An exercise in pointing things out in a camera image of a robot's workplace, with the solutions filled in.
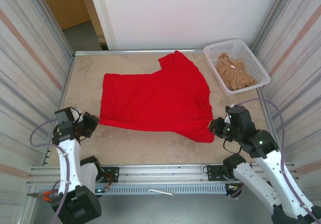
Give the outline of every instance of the beige cloth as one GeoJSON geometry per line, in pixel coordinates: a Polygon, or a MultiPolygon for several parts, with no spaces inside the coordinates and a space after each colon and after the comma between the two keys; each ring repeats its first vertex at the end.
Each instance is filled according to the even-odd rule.
{"type": "Polygon", "coordinates": [[[256,85],[256,80],[246,73],[242,59],[230,60],[229,56],[223,53],[219,56],[216,69],[225,85],[233,91],[256,85]]]}

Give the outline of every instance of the laundry basket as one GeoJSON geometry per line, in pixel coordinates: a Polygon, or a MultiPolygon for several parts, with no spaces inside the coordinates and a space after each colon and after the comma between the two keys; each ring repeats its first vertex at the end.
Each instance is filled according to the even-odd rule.
{"type": "Polygon", "coordinates": [[[269,74],[265,71],[262,64],[259,62],[259,60],[257,60],[249,47],[242,40],[234,39],[212,44],[204,48],[204,53],[213,74],[215,75],[226,96],[232,96],[264,86],[271,80],[269,74]],[[256,79],[257,84],[235,91],[229,90],[216,70],[218,58],[223,53],[227,53],[231,60],[243,59],[246,72],[256,79]]]}

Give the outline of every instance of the table surface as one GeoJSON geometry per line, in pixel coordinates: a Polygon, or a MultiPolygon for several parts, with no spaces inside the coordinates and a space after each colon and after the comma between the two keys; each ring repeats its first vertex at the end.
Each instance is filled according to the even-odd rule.
{"type": "MultiPolygon", "coordinates": [[[[204,54],[185,54],[198,67],[210,88],[213,116],[224,117],[225,106],[257,97],[256,90],[227,97],[218,85],[204,54]]],[[[105,73],[143,74],[161,69],[158,59],[164,55],[103,55],[77,56],[68,86],[64,107],[79,107],[99,116],[102,83],[105,73]]],[[[257,129],[268,130],[261,104],[245,104],[257,129]]],[[[96,156],[102,165],[136,164],[195,164],[222,163],[231,154],[223,147],[223,140],[196,143],[173,132],[147,132],[98,125],[90,139],[81,142],[81,159],[96,156]]],[[[226,148],[237,152],[236,142],[226,148]]],[[[245,152],[241,155],[250,160],[245,152]]],[[[52,151],[48,165],[59,165],[57,151],[52,151]]]]}

